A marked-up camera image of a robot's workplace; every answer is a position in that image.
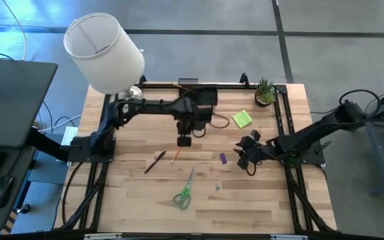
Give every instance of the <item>scissors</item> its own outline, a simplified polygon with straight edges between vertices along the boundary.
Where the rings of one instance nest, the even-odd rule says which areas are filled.
[[[193,181],[193,176],[195,175],[195,167],[193,167],[191,176],[187,180],[186,187],[183,191],[173,198],[174,204],[176,204],[180,209],[184,210],[191,204],[191,186]]]

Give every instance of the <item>white cable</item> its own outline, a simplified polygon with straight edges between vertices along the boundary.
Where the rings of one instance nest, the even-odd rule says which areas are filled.
[[[68,119],[68,120],[66,120],[66,121],[64,121],[64,122],[62,122],[62,123],[60,123],[60,124],[57,124],[57,125],[54,126],[54,127],[49,127],[49,128],[47,128],[47,129],[42,129],[42,130],[39,130],[38,132],[41,133],[41,132],[44,132],[44,131],[52,130],[52,129],[56,128],[56,127],[60,127],[60,126],[66,124],[66,123],[68,123],[68,122],[70,122],[70,121],[72,121],[72,120],[74,120],[74,119],[77,119],[77,118],[80,117],[80,116],[81,116],[81,114],[78,115],[78,116],[72,117],[71,119]]]
[[[26,52],[27,52],[27,41],[26,41],[26,35],[25,31],[23,30],[23,27],[21,26],[19,20],[16,18],[16,15],[14,15],[13,11],[11,10],[10,6],[3,0],[5,6],[7,6],[8,10],[10,10],[11,14],[13,15],[14,19],[16,19],[17,24],[19,24],[19,27],[21,29],[21,32],[23,33],[23,38],[25,38],[25,53],[23,54],[23,58],[21,59],[22,61],[26,60]]]

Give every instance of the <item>small succulent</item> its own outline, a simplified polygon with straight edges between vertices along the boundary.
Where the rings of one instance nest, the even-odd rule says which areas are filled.
[[[256,85],[256,95],[262,103],[273,103],[275,101],[275,89],[272,81],[267,77],[262,77]]]

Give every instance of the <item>butcher block tabletop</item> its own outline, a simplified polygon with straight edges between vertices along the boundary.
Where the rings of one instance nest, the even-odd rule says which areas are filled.
[[[296,131],[312,124],[305,87],[287,84],[288,98]],[[255,90],[219,89],[215,112],[230,118],[227,128],[207,125],[203,138],[192,138],[177,160],[176,122],[171,115],[137,115],[115,132],[115,157],[109,164],[101,206],[98,232],[146,233],[293,233],[287,183],[283,166],[264,161],[254,176],[237,166],[235,144],[252,129],[260,132],[260,142],[278,136],[275,109],[254,103]],[[178,97],[176,89],[144,89],[146,99],[170,101]],[[99,126],[104,94],[89,88],[79,126],[79,136],[87,136]],[[282,101],[281,113],[285,120]],[[238,128],[234,114],[246,110],[253,121]],[[213,117],[214,125],[226,120]],[[162,152],[163,158],[148,172],[146,168]],[[220,153],[227,159],[222,164]],[[69,168],[66,181],[76,165]],[[84,198],[91,164],[84,163],[76,172],[66,198],[67,219]],[[186,186],[195,167],[191,186],[191,204],[180,210],[173,197]],[[309,201],[326,223],[336,228],[327,183],[321,169],[303,166]],[[297,205],[302,226],[303,208]],[[93,214],[92,202],[87,227]],[[62,225],[61,204],[55,227]]]

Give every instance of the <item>plant pot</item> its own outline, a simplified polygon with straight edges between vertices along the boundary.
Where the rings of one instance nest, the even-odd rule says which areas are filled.
[[[259,107],[267,107],[267,106],[269,106],[270,104],[272,104],[272,103],[264,103],[264,102],[260,101],[260,100],[257,98],[257,93],[254,93],[254,102],[256,102],[257,106],[259,106]]]

